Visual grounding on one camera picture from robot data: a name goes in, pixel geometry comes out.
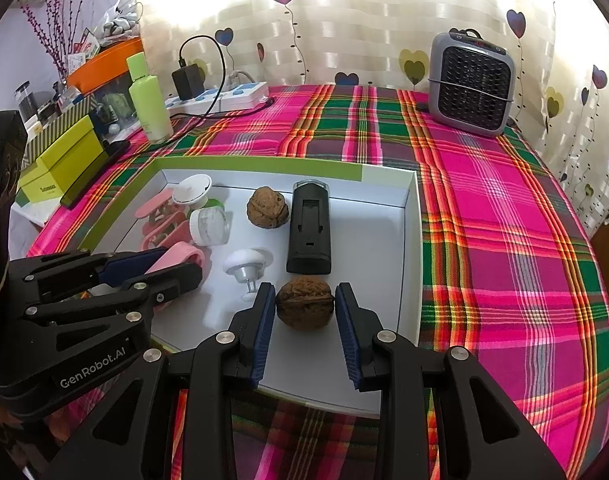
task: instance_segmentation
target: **white box tray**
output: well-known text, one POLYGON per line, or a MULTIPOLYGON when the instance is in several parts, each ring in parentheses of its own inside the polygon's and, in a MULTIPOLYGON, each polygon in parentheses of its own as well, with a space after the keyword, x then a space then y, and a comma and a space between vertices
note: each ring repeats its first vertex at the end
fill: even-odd
MULTIPOLYGON (((229 242, 203 249, 209 260, 203 269, 203 282, 197 290, 155 315, 154 338, 171 349, 194 348, 214 333, 226 330, 233 314, 251 306, 240 298, 246 286, 222 270, 224 259, 235 250, 255 248, 265 253, 268 266, 261 281, 271 282, 276 291, 293 277, 285 270, 289 224, 274 230, 258 228, 249 222, 246 204, 257 187, 269 186, 282 192, 291 206, 293 185, 314 176, 328 184, 331 196, 332 271, 323 278, 332 293, 340 282, 349 282, 360 306, 375 311, 385 329, 394 330, 416 344, 421 312, 422 232, 415 174, 351 165, 361 170, 360 181, 328 178, 320 175, 322 161, 315 161, 318 165, 311 165, 312 171, 304 172, 307 165, 302 162, 307 160, 292 160, 297 161, 293 166, 298 174, 271 173, 271 162, 276 159, 244 159, 249 164, 249 159, 254 158, 263 159, 259 168, 267 171, 173 169, 174 160, 187 158, 159 159, 156 162, 162 164, 158 171, 149 171, 146 182, 136 183, 140 189, 123 190, 133 194, 133 198, 122 200, 119 211, 109 212, 108 216, 115 220, 105 226, 104 232, 101 228, 90 232, 83 242, 83 246, 92 248, 93 239, 97 239, 95 253, 138 250, 144 220, 136 220, 135 209, 160 190, 175 186, 192 174, 211 176, 214 186, 209 196, 224 203, 231 222, 229 242)), ((347 166, 328 161, 325 164, 347 166)), ((98 222, 100 227, 105 223, 104 218, 98 222)), ((276 316, 260 389, 334 412, 377 416, 380 410, 379 392, 360 393, 349 380, 335 317, 325 328, 303 333, 287 327, 276 316)))

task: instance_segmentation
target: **curtain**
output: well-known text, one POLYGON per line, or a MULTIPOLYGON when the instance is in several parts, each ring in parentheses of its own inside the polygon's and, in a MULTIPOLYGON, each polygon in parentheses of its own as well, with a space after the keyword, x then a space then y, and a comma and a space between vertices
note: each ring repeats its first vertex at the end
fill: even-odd
MULTIPOLYGON (((609 26, 591 0, 140 1, 147 59, 169 95, 175 94, 171 72, 179 47, 194 34, 215 36, 227 70, 245 70, 271 85, 335 82, 428 91, 435 35, 475 28, 514 59, 511 117, 559 176, 587 231, 609 219, 609 85, 595 84, 607 79, 601 71, 609 74, 609 26), (588 155, 585 130, 594 122, 599 128, 588 155), (590 197, 583 198, 584 181, 590 197)), ((219 85, 221 62, 210 41, 194 40, 183 54, 204 72, 206 86, 219 85)))

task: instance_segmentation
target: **white suction cup hook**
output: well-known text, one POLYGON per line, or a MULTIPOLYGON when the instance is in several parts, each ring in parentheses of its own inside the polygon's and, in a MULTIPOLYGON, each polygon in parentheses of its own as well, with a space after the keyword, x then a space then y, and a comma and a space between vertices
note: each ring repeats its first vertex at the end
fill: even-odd
POLYGON ((192 175, 176 186, 171 199, 176 204, 188 206, 190 209, 200 209, 209 200, 206 194, 211 186, 211 177, 207 174, 192 175))
POLYGON ((254 301, 258 293, 256 280, 259 279, 265 265, 265 257, 260 251, 241 249, 227 256, 222 264, 222 270, 233 276, 238 283, 247 284, 248 291, 242 295, 243 301, 254 301))

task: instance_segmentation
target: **clear plastic cup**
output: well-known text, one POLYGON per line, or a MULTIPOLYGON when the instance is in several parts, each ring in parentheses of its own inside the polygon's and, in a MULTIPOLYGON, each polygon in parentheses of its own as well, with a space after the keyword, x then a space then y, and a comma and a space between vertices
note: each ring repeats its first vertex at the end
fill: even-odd
POLYGON ((224 245, 229 241, 229 224, 221 205, 210 206, 207 203, 206 207, 192 211, 188 225, 191 238, 198 247, 224 245))

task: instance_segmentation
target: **striped box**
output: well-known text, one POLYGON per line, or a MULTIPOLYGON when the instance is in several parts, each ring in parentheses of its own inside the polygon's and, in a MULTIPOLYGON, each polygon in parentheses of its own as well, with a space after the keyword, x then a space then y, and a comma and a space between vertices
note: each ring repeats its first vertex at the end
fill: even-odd
POLYGON ((30 166, 51 144, 62 136, 80 119, 89 115, 89 112, 96 107, 97 100, 93 95, 85 97, 79 103, 73 105, 65 113, 58 117, 54 122, 47 126, 42 133, 37 134, 27 144, 24 157, 22 158, 21 169, 30 166))

